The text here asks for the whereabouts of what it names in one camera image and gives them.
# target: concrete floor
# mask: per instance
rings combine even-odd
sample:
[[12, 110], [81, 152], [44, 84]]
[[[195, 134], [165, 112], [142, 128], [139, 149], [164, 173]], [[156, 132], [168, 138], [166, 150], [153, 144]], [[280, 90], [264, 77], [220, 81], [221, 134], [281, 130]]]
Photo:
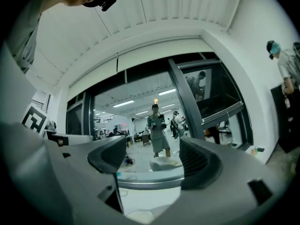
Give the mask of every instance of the concrete floor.
[[266, 165], [283, 181], [289, 182], [295, 176], [294, 169], [299, 154], [300, 147], [285, 153], [283, 149], [277, 145]]

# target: person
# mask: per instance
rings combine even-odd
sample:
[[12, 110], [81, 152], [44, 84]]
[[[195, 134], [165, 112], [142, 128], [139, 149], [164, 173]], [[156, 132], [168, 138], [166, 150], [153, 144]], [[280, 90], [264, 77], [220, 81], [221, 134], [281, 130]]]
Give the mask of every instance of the person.
[[178, 136], [179, 138], [181, 138], [184, 135], [184, 128], [183, 125], [184, 121], [181, 119], [181, 117], [179, 116], [179, 113], [177, 111], [173, 112], [174, 117], [174, 121], [177, 124], [177, 131], [178, 131]]
[[167, 127], [169, 126], [169, 129], [167, 130], [168, 132], [172, 133], [172, 130], [171, 130], [171, 121], [170, 121], [170, 118], [168, 118], [167, 120]]
[[296, 54], [294, 50], [282, 50], [279, 43], [268, 41], [267, 51], [269, 52], [271, 59], [278, 59], [278, 69], [284, 80], [283, 93], [285, 95], [290, 95], [294, 92], [299, 93], [300, 67], [299, 64], [296, 64], [295, 62]]
[[293, 116], [293, 130], [298, 130], [300, 127], [300, 64], [297, 59], [299, 58], [292, 48], [283, 50], [280, 44], [273, 40], [267, 42], [267, 51], [271, 59], [278, 59], [277, 66], [284, 80], [282, 92], [290, 102], [289, 110]]
[[206, 74], [204, 71], [201, 71], [197, 78], [195, 77], [186, 77], [187, 83], [194, 95], [194, 98], [196, 100], [196, 102], [200, 101], [203, 99], [204, 96], [204, 86], [200, 87], [199, 83], [201, 80], [203, 80], [206, 77]]
[[123, 133], [119, 132], [118, 131], [118, 126], [114, 126], [114, 129], [113, 129], [113, 135], [116, 136], [116, 135], [122, 135]]
[[104, 138], [106, 138], [106, 136], [104, 135], [104, 133], [102, 132], [102, 131], [100, 131], [100, 139], [104, 139]]
[[154, 151], [154, 157], [158, 157], [158, 153], [165, 149], [166, 157], [171, 157], [171, 149], [169, 143], [163, 133], [162, 123], [163, 116], [158, 114], [158, 105], [152, 105], [153, 114], [148, 117], [148, 129], [151, 131], [151, 141]]
[[178, 137], [178, 132], [177, 132], [177, 123], [174, 121], [174, 118], [175, 118], [175, 115], [173, 115], [173, 118], [171, 120], [171, 125], [170, 125], [170, 128], [171, 128], [171, 132], [172, 132], [172, 137], [177, 140], [177, 137]]
[[17, 17], [6, 43], [23, 73], [32, 68], [39, 20], [42, 13], [56, 4], [96, 7], [103, 0], [30, 0]]

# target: camera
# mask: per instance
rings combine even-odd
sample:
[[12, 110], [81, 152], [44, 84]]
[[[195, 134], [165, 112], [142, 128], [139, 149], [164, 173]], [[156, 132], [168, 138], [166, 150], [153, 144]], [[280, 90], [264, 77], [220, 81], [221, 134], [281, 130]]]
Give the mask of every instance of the camera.
[[107, 9], [109, 9], [117, 0], [104, 0], [104, 2], [102, 3], [101, 9], [103, 12], [107, 11]]
[[161, 128], [162, 128], [162, 129], [166, 129], [166, 128], [167, 128], [167, 125], [166, 125], [166, 123], [165, 123], [165, 116], [164, 116], [163, 114], [159, 114], [158, 118], [162, 120], [162, 121], [161, 121]]

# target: ceiling panel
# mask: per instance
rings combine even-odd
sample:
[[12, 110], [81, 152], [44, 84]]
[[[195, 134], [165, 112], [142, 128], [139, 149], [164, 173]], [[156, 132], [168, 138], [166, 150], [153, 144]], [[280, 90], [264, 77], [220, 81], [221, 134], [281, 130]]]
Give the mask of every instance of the ceiling panel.
[[[137, 26], [145, 23], [153, 24], [150, 30], [155, 30], [155, 23], [165, 19], [174, 20], [174, 23], [181, 19], [207, 21], [227, 27], [237, 1], [117, 0], [106, 12], [100, 7], [58, 4], [42, 15], [37, 35], [37, 50], [42, 55], [35, 57], [34, 66], [38, 76], [55, 86], [80, 57], [88, 56], [88, 51], [95, 46], [103, 47], [107, 38], [120, 36], [129, 28], [138, 29]], [[145, 84], [141, 87], [143, 90], [155, 89], [145, 88]], [[125, 97], [129, 96], [134, 96], [132, 91]], [[114, 99], [124, 98], [116, 94]]]

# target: chair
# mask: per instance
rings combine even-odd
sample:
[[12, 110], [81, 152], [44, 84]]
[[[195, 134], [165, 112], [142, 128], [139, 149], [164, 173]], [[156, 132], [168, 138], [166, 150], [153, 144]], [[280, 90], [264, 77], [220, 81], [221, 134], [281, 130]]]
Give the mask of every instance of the chair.
[[148, 134], [142, 135], [142, 144], [145, 146], [146, 143], [148, 143], [150, 145]]

